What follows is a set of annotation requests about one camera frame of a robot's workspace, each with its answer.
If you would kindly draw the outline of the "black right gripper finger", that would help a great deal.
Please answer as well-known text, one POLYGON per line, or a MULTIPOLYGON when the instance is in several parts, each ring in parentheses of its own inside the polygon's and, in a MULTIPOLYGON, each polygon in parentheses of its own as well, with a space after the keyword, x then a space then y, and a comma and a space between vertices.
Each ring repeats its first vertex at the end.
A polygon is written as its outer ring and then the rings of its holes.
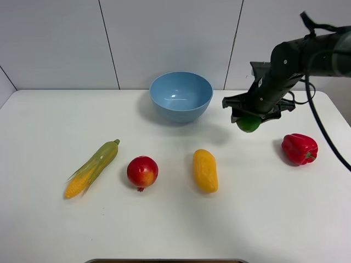
POLYGON ((280 119, 283 111, 293 111, 295 103, 292 100, 280 99, 279 101, 269 101, 260 99, 257 102, 257 116, 261 123, 280 119))
POLYGON ((231 123, 246 117, 259 118, 259 115, 250 110, 247 106, 245 97, 224 97, 222 108, 231 108, 231 123))

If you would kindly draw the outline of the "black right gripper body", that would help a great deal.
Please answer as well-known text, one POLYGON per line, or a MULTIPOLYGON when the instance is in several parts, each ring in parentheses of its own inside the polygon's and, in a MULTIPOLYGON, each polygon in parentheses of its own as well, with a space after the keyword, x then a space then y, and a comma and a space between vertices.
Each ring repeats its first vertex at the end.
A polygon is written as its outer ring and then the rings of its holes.
POLYGON ((276 76, 269 62, 251 61, 252 72, 255 77, 248 92, 225 97, 222 107, 250 113, 275 113, 293 111, 295 103, 284 99, 284 96, 299 82, 301 73, 282 73, 276 76))

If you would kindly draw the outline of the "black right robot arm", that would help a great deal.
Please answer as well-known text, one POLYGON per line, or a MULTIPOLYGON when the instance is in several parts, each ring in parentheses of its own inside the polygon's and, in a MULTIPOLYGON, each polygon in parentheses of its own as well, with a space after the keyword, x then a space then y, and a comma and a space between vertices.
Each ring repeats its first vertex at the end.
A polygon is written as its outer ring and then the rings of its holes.
POLYGON ((231 108, 231 122, 254 116, 266 122, 293 111, 296 103, 285 95, 310 76, 350 77, 350 27, 328 27, 328 35, 314 32, 277 45, 269 62, 252 61, 254 82, 248 92, 225 97, 223 108, 231 108))

